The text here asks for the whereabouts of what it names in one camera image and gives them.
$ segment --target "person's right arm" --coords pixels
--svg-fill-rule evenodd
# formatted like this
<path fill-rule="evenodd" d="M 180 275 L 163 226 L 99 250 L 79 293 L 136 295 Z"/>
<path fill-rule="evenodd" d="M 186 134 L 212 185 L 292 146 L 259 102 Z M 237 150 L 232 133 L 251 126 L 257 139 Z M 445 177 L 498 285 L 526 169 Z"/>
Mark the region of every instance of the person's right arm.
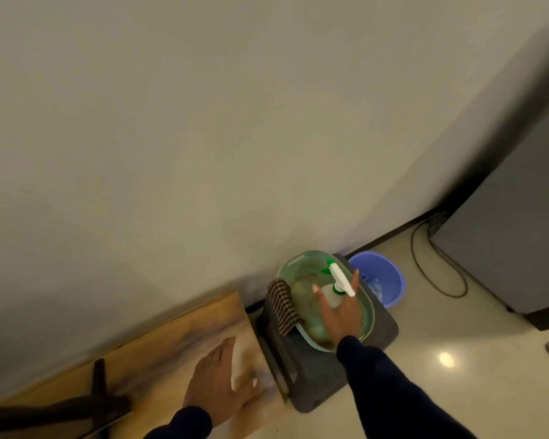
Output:
<path fill-rule="evenodd" d="M 359 272 L 352 288 L 358 292 Z M 365 347 L 360 332 L 360 308 L 355 297 L 344 296 L 331 308 L 316 285 L 321 317 L 330 339 L 337 345 L 362 427 L 370 439 L 392 437 L 474 438 L 465 427 L 439 408 L 378 348 Z"/>

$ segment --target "hand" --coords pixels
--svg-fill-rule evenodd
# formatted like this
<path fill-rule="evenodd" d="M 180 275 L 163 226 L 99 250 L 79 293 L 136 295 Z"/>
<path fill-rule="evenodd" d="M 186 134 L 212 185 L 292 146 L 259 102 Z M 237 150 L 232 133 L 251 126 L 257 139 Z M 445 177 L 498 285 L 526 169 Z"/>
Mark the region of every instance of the hand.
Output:
<path fill-rule="evenodd" d="M 353 274 L 350 285 L 354 293 L 358 293 L 360 271 Z M 356 297 L 344 295 L 344 300 L 336 308 L 329 306 L 321 288 L 313 284 L 313 293 L 319 303 L 323 325 L 329 334 L 329 338 L 337 347 L 340 340 L 346 336 L 360 337 L 360 307 Z"/>
<path fill-rule="evenodd" d="M 183 408 L 197 406 L 210 414 L 213 428 L 226 422 L 258 394 L 257 379 L 232 390 L 232 354 L 235 337 L 224 339 L 196 366 L 185 393 Z"/>

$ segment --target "white spray bottle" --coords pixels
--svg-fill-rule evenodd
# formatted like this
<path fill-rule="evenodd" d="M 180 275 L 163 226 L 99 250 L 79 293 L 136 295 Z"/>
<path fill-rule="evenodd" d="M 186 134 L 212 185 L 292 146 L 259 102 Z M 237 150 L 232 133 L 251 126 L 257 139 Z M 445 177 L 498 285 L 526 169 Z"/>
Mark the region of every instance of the white spray bottle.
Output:
<path fill-rule="evenodd" d="M 329 268 L 322 272 L 334 276 L 336 282 L 323 286 L 321 291 L 329 303 L 329 306 L 336 308 L 344 300 L 345 294 L 353 297 L 356 293 L 353 292 L 350 281 L 335 261 L 329 259 L 327 265 Z"/>

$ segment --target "wooden table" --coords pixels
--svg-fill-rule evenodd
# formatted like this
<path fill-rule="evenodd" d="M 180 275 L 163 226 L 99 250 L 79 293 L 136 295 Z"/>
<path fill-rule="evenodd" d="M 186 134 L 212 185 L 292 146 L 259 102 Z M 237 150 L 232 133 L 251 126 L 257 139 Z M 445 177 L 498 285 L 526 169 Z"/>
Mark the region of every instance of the wooden table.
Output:
<path fill-rule="evenodd" d="M 108 387 L 117 394 L 134 395 L 132 414 L 111 427 L 112 439 L 142 439 L 151 429 L 168 423 L 183 404 L 199 359 L 230 336 L 236 337 L 234 388 L 256 375 L 264 391 L 210 437 L 240 439 L 282 413 L 285 404 L 250 321 L 238 294 L 230 291 L 101 356 Z M 89 394 L 92 366 L 90 361 L 64 372 L 2 405 L 47 405 Z M 72 439 L 88 428 L 89 421 L 77 421 L 2 433 L 0 438 Z"/>

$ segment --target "purple plastic bucket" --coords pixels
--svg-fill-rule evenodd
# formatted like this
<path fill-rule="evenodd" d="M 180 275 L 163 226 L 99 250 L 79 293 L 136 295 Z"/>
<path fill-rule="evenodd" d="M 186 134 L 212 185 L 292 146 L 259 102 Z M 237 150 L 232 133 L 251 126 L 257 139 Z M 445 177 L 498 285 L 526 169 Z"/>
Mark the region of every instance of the purple plastic bucket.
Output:
<path fill-rule="evenodd" d="M 401 300 L 406 288 L 404 276 L 389 259 L 374 251 L 362 251 L 349 259 L 349 263 L 354 269 L 360 270 L 360 278 L 370 288 L 375 279 L 381 283 L 381 303 L 385 308 Z"/>

